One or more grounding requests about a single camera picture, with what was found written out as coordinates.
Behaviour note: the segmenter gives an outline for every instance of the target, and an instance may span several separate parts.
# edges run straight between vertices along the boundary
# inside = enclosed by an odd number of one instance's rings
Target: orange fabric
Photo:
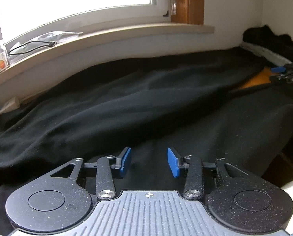
[[[270,68],[265,67],[260,73],[246,82],[240,89],[246,89],[249,87],[270,83],[269,76],[272,75]]]

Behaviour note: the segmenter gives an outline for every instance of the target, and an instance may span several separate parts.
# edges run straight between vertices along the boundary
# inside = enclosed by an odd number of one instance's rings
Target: blue plastic piece
[[[173,151],[170,148],[167,149],[167,160],[168,160],[168,164],[170,166],[170,170],[173,173],[173,176],[179,177],[180,176],[180,168],[178,167],[178,159],[174,155]]]
[[[284,66],[279,66],[279,67],[273,67],[271,68],[271,72],[274,74],[279,74],[285,72],[285,67]]]
[[[121,167],[119,169],[121,178],[124,178],[126,176],[126,173],[130,167],[130,163],[131,163],[131,148],[129,147],[121,160]]]

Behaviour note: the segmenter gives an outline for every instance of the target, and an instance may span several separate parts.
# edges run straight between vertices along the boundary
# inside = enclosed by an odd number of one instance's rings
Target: gray ribbed plate
[[[26,236],[14,231],[13,236]],[[181,198],[176,191],[123,191],[114,200],[101,201],[78,226],[56,236],[202,235],[242,236],[215,222],[202,203]],[[285,231],[269,236],[286,236]]]

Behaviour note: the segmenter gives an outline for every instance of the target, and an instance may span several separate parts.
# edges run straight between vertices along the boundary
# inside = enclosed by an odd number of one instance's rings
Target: black blanket
[[[133,150],[122,189],[180,189],[167,148],[204,161],[225,157],[262,175],[293,136],[293,86],[236,90],[265,59],[241,48],[127,59],[84,70],[0,116],[0,234],[21,185],[73,159]]]

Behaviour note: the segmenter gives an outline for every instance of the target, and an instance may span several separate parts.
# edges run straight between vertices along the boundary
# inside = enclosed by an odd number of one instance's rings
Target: bottle
[[[4,46],[3,40],[0,40],[0,72],[10,66],[8,61],[7,48]]]

